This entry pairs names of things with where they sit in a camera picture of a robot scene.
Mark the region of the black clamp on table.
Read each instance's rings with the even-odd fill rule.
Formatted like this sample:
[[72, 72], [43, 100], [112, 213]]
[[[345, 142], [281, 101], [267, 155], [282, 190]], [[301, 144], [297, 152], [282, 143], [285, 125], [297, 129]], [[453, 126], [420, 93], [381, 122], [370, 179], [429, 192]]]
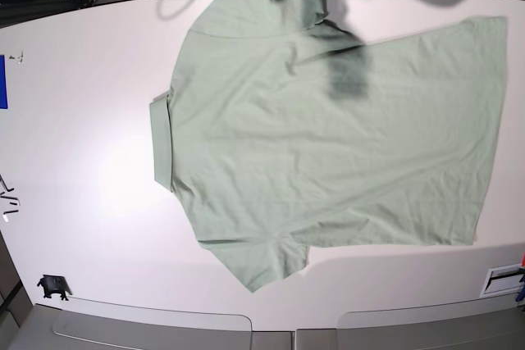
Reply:
[[37, 283], [43, 290], [43, 297], [51, 299], [54, 294], [58, 294], [62, 301], [68, 301], [68, 296], [72, 295], [69, 285], [63, 276], [43, 275]]

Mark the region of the blue panel at edge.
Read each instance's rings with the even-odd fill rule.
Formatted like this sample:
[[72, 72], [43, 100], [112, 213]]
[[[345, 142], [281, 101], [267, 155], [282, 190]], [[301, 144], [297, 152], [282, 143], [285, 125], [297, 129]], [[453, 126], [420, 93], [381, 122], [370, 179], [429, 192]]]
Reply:
[[5, 56], [0, 56], [0, 108], [8, 109], [7, 101], [7, 74], [5, 65]]

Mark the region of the light green T-shirt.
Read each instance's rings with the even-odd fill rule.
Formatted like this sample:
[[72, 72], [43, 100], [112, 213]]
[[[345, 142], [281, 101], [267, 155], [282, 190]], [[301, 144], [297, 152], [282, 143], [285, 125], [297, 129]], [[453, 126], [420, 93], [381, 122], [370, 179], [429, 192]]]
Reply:
[[250, 291], [313, 247], [470, 245], [507, 31], [473, 17], [367, 45], [326, 0], [213, 0], [150, 106], [154, 178]]

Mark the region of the black hex key set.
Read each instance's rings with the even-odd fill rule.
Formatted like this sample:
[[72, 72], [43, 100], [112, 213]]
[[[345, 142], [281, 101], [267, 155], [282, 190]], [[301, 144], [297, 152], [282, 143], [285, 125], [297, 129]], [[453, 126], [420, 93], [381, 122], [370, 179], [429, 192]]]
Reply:
[[21, 210], [21, 201], [15, 194], [15, 188], [1, 177], [1, 218], [4, 223], [12, 221], [12, 217]]

